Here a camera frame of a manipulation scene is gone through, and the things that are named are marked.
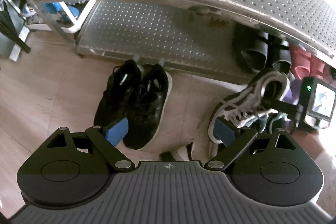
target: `small action camera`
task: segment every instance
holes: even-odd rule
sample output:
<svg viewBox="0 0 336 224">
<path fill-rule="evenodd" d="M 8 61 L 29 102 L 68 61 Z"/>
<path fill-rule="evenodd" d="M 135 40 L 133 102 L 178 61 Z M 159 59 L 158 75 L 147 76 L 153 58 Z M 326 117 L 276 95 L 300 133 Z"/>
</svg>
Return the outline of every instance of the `small action camera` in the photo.
<svg viewBox="0 0 336 224">
<path fill-rule="evenodd" d="M 315 129 L 330 125 L 335 107 L 336 88 L 317 77 L 302 80 L 299 104 L 303 106 L 301 121 Z"/>
</svg>

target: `gray sneaker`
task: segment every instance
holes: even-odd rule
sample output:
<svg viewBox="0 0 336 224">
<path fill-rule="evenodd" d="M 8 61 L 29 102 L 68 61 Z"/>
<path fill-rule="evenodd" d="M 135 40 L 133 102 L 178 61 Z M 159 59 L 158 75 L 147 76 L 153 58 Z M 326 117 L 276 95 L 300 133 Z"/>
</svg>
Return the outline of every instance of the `gray sneaker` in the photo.
<svg viewBox="0 0 336 224">
<path fill-rule="evenodd" d="M 263 96 L 282 100 L 289 90 L 289 79 L 284 73 L 266 68 L 259 72 L 241 92 L 229 95 L 219 102 L 214 109 L 209 122 L 208 134 L 214 143 L 222 143 L 214 134 L 217 117 L 233 123 L 240 128 L 256 117 L 277 112 L 274 109 L 265 109 L 261 104 Z"/>
</svg>

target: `black slipper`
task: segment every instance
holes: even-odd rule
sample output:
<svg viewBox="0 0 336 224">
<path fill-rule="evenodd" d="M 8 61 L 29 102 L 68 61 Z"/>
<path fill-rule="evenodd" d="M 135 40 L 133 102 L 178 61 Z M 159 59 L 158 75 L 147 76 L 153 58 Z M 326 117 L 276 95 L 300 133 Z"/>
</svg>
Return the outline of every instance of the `black slipper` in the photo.
<svg viewBox="0 0 336 224">
<path fill-rule="evenodd" d="M 268 54 L 268 34 L 238 24 L 233 47 L 240 65 L 254 73 L 265 68 Z"/>
<path fill-rule="evenodd" d="M 267 67 L 289 74 L 292 66 L 289 43 L 276 37 L 269 38 Z"/>
</svg>

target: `black umbrella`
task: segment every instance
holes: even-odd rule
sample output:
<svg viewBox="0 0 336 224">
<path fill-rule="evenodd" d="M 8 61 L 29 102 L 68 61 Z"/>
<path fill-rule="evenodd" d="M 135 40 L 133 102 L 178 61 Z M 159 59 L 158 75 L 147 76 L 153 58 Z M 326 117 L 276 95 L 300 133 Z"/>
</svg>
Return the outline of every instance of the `black umbrella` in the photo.
<svg viewBox="0 0 336 224">
<path fill-rule="evenodd" d="M 0 0 L 0 32 L 18 44 L 26 53 L 30 52 L 31 48 L 19 38 L 4 0 Z"/>
</svg>

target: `camera screen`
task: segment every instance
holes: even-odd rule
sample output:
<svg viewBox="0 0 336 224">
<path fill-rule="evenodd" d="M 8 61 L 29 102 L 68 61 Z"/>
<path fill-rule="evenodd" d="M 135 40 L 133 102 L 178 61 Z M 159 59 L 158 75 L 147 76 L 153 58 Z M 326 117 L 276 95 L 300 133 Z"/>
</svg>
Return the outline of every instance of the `camera screen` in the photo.
<svg viewBox="0 0 336 224">
<path fill-rule="evenodd" d="M 334 101 L 335 92 L 321 84 L 317 84 L 312 110 L 319 114 L 330 117 L 333 110 Z"/>
</svg>

